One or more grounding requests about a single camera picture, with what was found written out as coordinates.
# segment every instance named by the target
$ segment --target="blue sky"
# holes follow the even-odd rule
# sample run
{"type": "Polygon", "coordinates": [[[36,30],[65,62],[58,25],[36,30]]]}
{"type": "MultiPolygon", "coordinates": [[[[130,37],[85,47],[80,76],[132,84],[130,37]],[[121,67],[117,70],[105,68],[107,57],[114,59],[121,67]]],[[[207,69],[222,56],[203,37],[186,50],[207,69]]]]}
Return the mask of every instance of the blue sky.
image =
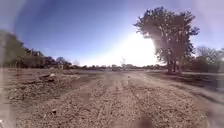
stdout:
{"type": "MultiPolygon", "coordinates": [[[[0,28],[15,32],[25,46],[45,55],[82,65],[118,64],[122,55],[114,54],[124,42],[129,47],[127,40],[135,33],[132,24],[146,9],[158,6],[196,15],[194,25],[201,32],[192,39],[195,46],[224,47],[222,0],[0,0],[0,28]]],[[[147,59],[143,56],[130,63],[156,63],[153,53],[147,54],[151,54],[149,61],[143,62],[147,59]]]]}

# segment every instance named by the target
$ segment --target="dirt field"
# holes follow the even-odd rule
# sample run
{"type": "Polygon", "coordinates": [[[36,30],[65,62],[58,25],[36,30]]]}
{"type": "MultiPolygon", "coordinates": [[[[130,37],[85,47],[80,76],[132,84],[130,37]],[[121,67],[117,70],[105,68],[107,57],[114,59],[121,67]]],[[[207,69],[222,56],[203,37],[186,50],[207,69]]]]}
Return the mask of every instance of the dirt field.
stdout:
{"type": "Polygon", "coordinates": [[[161,73],[39,69],[1,72],[4,97],[1,95],[0,100],[4,107],[0,112],[7,112],[0,115],[3,127],[224,126],[221,92],[161,73]]]}

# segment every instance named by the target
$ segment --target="sunlight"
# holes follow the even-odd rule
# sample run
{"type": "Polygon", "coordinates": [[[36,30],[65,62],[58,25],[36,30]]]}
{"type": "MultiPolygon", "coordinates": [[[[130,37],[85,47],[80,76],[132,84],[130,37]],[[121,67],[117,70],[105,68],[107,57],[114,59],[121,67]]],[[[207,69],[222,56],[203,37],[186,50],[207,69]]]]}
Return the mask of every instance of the sunlight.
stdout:
{"type": "Polygon", "coordinates": [[[125,58],[126,63],[138,66],[156,64],[154,42],[144,39],[140,34],[130,35],[119,46],[117,53],[125,58]]]}
{"type": "Polygon", "coordinates": [[[133,33],[121,41],[111,51],[85,62],[88,65],[121,65],[122,58],[126,64],[136,66],[157,63],[155,47],[152,39],[144,39],[142,35],[133,33]]]}

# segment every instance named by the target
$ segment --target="tree trunk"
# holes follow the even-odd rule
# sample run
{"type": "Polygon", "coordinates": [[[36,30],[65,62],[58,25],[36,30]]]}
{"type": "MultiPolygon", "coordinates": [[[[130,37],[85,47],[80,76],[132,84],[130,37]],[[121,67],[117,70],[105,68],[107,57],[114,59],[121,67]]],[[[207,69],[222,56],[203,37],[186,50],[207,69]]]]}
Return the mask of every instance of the tree trunk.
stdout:
{"type": "Polygon", "coordinates": [[[174,62],[173,62],[173,72],[176,72],[176,67],[177,67],[177,62],[174,61],[174,62]]]}
{"type": "Polygon", "coordinates": [[[172,63],[171,61],[167,61],[168,74],[172,73],[172,63]]]}
{"type": "Polygon", "coordinates": [[[180,61],[180,63],[179,63],[179,69],[178,69],[178,73],[180,73],[181,74],[181,72],[182,72],[182,62],[183,62],[183,60],[181,59],[181,61],[180,61]]]}

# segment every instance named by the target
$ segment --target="tree foliage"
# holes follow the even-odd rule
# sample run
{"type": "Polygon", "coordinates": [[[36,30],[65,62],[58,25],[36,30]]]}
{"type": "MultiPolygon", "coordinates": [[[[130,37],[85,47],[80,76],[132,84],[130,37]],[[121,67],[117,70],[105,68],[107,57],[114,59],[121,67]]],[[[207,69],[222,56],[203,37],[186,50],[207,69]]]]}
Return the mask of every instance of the tree foliage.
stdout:
{"type": "Polygon", "coordinates": [[[145,38],[155,41],[159,60],[167,62],[171,72],[172,64],[181,63],[194,52],[190,37],[199,33],[199,28],[191,26],[194,19],[191,12],[174,13],[158,7],[147,10],[134,26],[145,38]]]}
{"type": "Polygon", "coordinates": [[[197,56],[184,64],[185,69],[198,72],[224,72],[224,50],[205,46],[197,48],[197,56]]]}
{"type": "Polygon", "coordinates": [[[58,64],[71,65],[63,57],[57,61],[50,56],[44,56],[40,51],[24,47],[17,37],[11,33],[0,31],[1,66],[20,68],[50,68],[58,64]]]}

